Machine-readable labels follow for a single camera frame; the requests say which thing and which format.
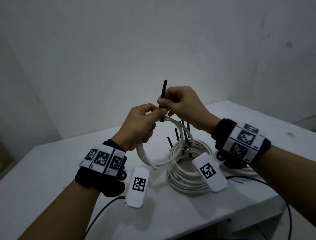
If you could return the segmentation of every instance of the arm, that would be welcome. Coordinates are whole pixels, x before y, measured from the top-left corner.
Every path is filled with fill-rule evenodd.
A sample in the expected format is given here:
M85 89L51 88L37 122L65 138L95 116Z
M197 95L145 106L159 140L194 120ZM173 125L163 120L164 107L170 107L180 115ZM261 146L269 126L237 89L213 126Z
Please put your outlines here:
M195 128L211 134L220 119L211 114L190 87L171 87L158 99ZM251 167L300 214L316 226L316 162L272 146Z
M149 140L156 120L166 113L166 109L159 109L153 104L134 107L111 139L123 150L133 150L139 142L146 143ZM82 240L99 195L98 189L83 187L75 180L72 181L25 230L19 240Z

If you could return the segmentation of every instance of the qr code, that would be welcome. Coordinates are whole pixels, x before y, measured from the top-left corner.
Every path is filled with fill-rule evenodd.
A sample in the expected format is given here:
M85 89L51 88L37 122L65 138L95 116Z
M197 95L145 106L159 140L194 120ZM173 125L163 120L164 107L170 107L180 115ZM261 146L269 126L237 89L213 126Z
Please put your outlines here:
M255 138L256 138L256 135L250 132L247 132L245 130L241 130L240 134L237 137L237 140L251 146Z
M97 149L91 149L88 155L84 159L91 161L93 157L95 156L95 154L97 153L97 151L98 151Z
M245 124L244 125L244 129L247 129L247 130L249 130L251 132L254 132L254 133L258 133L258 131L259 131L258 128L255 128L255 127L253 127L253 126L251 126L249 124Z
M207 163L203 167L201 167L200 171L203 173L203 175L205 176L206 179L208 179L211 176L213 176L214 174L216 174L214 168L212 168L212 166L209 163Z
M96 164L99 164L101 166L105 166L109 156L110 156L110 154L99 151L97 154L97 157L95 158L95 160L93 162Z
M133 189L143 192L145 189L146 179L135 177Z
M123 160L123 158L114 156L113 159L112 159L112 162L111 162L111 164L110 164L110 166L109 166L109 168L118 170L119 167L120 167L120 165L121 165L122 160Z
M234 143L229 152L237 157L244 158L246 153L248 152L248 148L240 145L239 143Z

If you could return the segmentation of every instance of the hand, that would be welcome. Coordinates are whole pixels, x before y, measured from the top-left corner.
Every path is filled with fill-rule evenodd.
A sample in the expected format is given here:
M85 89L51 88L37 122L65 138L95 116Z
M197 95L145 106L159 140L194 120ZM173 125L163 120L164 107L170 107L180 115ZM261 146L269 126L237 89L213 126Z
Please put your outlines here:
M157 103L167 108L168 116L176 114L180 119L192 124L195 128L212 133L220 119L211 114L203 105L191 87L170 87L165 98L160 97Z
M153 135L156 122L167 112L167 109L159 109L151 103L133 107L120 130L111 139L120 145L124 151L132 151L139 143L148 142Z

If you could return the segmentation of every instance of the wrist strap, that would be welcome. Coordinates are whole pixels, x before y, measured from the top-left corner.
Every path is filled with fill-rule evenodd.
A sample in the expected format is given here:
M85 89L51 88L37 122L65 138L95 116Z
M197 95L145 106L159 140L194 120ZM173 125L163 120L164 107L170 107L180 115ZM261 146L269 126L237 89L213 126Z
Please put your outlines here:
M116 176L124 169L124 155L123 149L111 139L94 145L80 163L75 176L76 182L84 187L95 187L106 197L122 194L125 184L118 181Z
M259 129L225 118L215 127L212 138L216 141L215 148L224 151L227 159L243 160L248 164L271 147L271 142Z

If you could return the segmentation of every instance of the white table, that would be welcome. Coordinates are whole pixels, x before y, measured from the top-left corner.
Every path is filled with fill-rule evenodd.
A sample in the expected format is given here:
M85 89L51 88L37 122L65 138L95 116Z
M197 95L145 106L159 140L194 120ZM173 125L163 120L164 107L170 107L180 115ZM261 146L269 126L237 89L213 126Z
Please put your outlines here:
M266 131L278 147L316 160L316 134L230 101L207 106L220 118L247 122ZM174 125L157 123L153 137L144 148L149 157L160 159L170 149L167 136L176 142ZM85 134L35 147L0 181L1 239L17 239L22 232L74 179L78 163L95 143L112 137L119 127ZM193 136L214 150L214 140L191 127ZM136 151L127 152L126 169L145 165ZM275 191L257 182L230 186L220 194L190 197L174 191L166 182L165 167L151 169L142 209L124 206L123 200L110 205L90 230L87 239L177 238L194 230L231 218L237 231L283 212L284 201ZM92 218L111 199L100 195Z

